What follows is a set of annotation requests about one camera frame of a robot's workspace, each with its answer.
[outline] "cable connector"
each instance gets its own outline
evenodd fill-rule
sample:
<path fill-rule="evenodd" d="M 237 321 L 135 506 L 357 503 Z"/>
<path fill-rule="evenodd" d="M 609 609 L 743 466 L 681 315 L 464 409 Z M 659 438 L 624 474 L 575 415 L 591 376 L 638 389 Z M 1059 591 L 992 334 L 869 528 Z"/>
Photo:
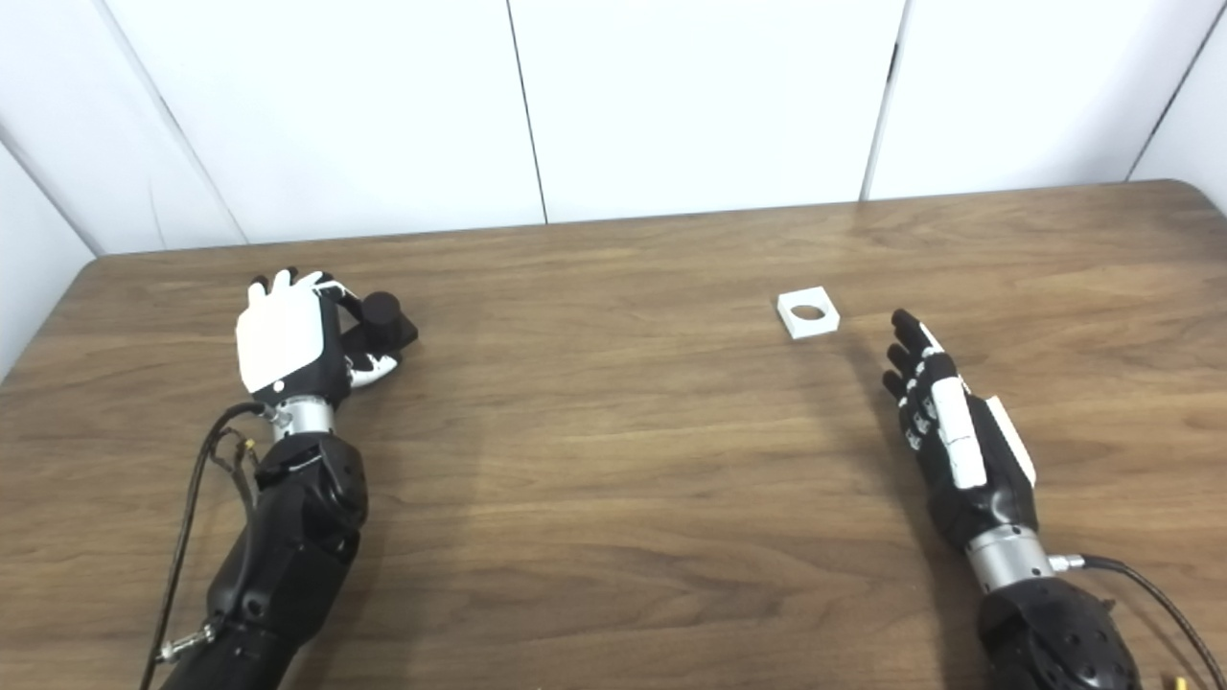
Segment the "cable connector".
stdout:
<path fill-rule="evenodd" d="M 201 645 L 209 645 L 213 640 L 217 640 L 217 631 L 212 625 L 206 622 L 200 630 L 188 635 L 187 637 L 163 642 L 162 649 L 157 654 L 157 662 L 160 664 L 173 664 L 179 661 L 179 657 L 182 657 L 188 649 Z"/>
<path fill-rule="evenodd" d="M 1067 572 L 1085 568 L 1086 559 L 1081 554 L 1048 556 L 1048 565 L 1052 566 L 1053 572 Z"/>

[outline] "white robotic finger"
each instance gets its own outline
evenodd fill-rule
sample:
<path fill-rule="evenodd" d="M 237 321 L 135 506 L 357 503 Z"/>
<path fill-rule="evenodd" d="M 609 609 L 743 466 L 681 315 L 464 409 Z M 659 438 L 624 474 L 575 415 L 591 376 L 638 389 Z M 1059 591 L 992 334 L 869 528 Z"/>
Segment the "white robotic finger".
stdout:
<path fill-rule="evenodd" d="M 279 270 L 277 275 L 272 276 L 271 291 L 276 292 L 277 290 L 285 290 L 286 287 L 290 287 L 291 279 L 292 276 L 290 275 L 290 269 Z"/>
<path fill-rule="evenodd" d="M 264 291 L 264 284 L 263 282 L 253 281 L 252 285 L 247 286 L 247 303 L 248 304 L 254 304 L 258 301 L 264 300 L 266 296 L 267 295 Z"/>
<path fill-rule="evenodd" d="M 384 355 L 382 357 L 375 357 L 374 355 L 364 355 L 371 365 L 369 370 L 358 370 L 353 367 L 353 362 L 350 361 L 350 387 L 362 388 L 364 386 L 371 386 L 372 383 L 379 381 L 380 378 L 391 373 L 391 370 L 396 368 L 396 360 Z"/>
<path fill-rule="evenodd" d="M 950 455 L 950 473 L 955 486 L 984 486 L 989 481 L 988 471 L 984 469 L 984 454 L 975 436 L 972 411 L 967 408 L 962 379 L 951 376 L 934 382 L 930 395 L 937 411 L 937 433 Z"/>

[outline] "black forearm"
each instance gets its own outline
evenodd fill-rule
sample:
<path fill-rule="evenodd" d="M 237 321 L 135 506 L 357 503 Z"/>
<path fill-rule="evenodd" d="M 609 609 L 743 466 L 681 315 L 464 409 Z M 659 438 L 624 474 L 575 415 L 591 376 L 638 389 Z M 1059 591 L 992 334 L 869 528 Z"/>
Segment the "black forearm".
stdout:
<path fill-rule="evenodd" d="M 1055 577 L 989 594 L 979 635 L 993 690 L 1139 688 L 1137 665 L 1103 602 Z"/>
<path fill-rule="evenodd" d="M 216 637 L 183 654 L 166 690 L 274 690 L 348 575 L 367 514 L 357 449 L 331 433 L 293 433 L 270 448 L 255 481 L 252 522 L 209 588 Z"/>

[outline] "white hand cover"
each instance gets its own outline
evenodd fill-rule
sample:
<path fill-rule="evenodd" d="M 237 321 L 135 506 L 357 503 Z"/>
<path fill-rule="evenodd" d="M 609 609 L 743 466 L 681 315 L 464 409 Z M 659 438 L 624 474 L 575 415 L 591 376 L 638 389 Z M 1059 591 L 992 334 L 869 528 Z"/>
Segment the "white hand cover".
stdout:
<path fill-rule="evenodd" d="M 248 393 L 275 384 L 310 365 L 324 352 L 320 296 L 315 271 L 291 282 L 290 270 L 277 271 L 272 286 L 253 282 L 247 289 L 247 309 L 234 327 L 238 368 Z"/>

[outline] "robotic arm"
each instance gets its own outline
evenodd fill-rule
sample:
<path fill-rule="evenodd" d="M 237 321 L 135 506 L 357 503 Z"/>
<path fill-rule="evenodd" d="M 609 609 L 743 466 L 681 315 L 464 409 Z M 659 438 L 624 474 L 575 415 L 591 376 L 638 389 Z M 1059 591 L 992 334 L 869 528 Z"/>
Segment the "robotic arm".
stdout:
<path fill-rule="evenodd" d="M 319 632 L 358 551 L 366 475 L 362 455 L 336 436 L 334 415 L 353 388 L 395 368 L 417 328 L 387 292 L 358 300 L 328 274 L 294 282 L 296 275 L 282 270 L 271 286 L 258 277 L 238 318 L 239 372 L 255 403 L 231 408 L 201 457 L 212 454 L 227 419 L 243 411 L 267 419 L 275 443 L 255 468 L 248 525 L 209 588 L 202 627 L 153 654 L 178 662 L 164 690 L 275 689 L 298 648 Z M 357 322 L 345 333 L 339 309 Z M 163 629 L 164 618 L 156 641 Z M 151 675 L 152 665 L 142 688 Z"/>
<path fill-rule="evenodd" d="M 995 690 L 1140 690 L 1137 665 L 1104 603 L 1055 577 L 1081 567 L 1039 543 L 1036 470 L 996 398 L 974 395 L 928 328 L 891 319 L 898 371 L 882 383 L 917 454 L 937 532 L 963 551 L 984 589 L 979 637 Z"/>

